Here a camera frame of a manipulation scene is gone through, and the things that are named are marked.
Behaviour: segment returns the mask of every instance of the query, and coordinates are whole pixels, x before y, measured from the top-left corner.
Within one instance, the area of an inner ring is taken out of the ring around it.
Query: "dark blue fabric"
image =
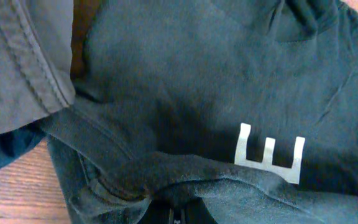
[[[44,137],[45,134],[32,124],[0,134],[0,168],[33,149]]]
[[[40,127],[99,170],[69,200],[84,223],[197,198],[209,214],[196,218],[219,224],[358,223],[358,14],[345,4],[110,0],[83,55],[75,104]],[[247,161],[274,138],[268,165],[290,168],[306,139],[296,188],[232,164],[243,123]]]

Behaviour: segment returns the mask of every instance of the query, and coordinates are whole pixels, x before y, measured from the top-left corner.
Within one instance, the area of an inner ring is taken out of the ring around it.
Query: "wooden surface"
[[[0,170],[0,223],[70,223],[45,142]]]

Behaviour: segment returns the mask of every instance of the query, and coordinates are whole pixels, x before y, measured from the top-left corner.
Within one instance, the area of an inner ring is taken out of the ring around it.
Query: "sleeve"
[[[73,1],[0,1],[0,134],[73,103]]]

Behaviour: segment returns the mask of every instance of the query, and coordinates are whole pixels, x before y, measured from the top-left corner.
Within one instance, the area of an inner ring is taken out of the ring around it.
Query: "clothing pile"
[[[358,223],[358,13],[0,0],[0,167],[45,136],[73,223]]]

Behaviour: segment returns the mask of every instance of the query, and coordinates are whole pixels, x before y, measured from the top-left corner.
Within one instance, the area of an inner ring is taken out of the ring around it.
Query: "t-shirt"
[[[71,198],[87,222],[137,223],[155,201],[186,216],[201,199],[219,224],[358,223],[344,3],[110,0],[84,59],[74,106],[41,127],[101,171]]]

